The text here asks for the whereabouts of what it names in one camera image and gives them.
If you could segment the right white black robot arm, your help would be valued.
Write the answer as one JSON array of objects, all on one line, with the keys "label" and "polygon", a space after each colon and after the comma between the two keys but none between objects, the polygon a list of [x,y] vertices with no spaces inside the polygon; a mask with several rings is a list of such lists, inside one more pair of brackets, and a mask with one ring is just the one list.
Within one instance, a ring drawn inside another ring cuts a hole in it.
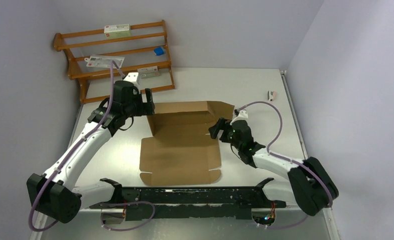
[{"label": "right white black robot arm", "polygon": [[269,151],[267,146],[254,140],[247,121],[221,117],[208,130],[212,139],[235,148],[244,164],[287,180],[279,184],[268,183],[258,190],[254,199],[260,207],[267,207],[273,200],[283,201],[294,203],[307,215],[314,216],[331,207],[339,196],[338,188],[317,158],[296,159]]}]

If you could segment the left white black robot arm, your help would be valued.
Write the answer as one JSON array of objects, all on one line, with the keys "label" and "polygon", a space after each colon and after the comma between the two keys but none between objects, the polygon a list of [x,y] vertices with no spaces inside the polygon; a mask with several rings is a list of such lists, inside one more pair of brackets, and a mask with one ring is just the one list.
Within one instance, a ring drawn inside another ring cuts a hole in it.
[{"label": "left white black robot arm", "polygon": [[155,112],[152,90],[139,90],[130,81],[118,80],[112,94],[88,117],[82,133],[66,152],[43,174],[32,174],[27,189],[32,209],[57,223],[70,222],[81,209],[93,205],[116,208],[124,202],[122,185],[102,178],[95,184],[77,187],[76,182],[98,150],[119,131],[127,119],[151,116]]}]

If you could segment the brown cardboard box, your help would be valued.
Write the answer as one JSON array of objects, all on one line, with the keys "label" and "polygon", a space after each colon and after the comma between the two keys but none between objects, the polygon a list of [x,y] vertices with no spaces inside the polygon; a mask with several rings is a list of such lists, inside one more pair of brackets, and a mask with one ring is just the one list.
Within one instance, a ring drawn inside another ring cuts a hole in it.
[{"label": "brown cardboard box", "polygon": [[221,177],[219,142],[209,128],[232,118],[222,101],[162,102],[147,117],[151,137],[141,140],[140,178],[159,186],[208,185]]}]

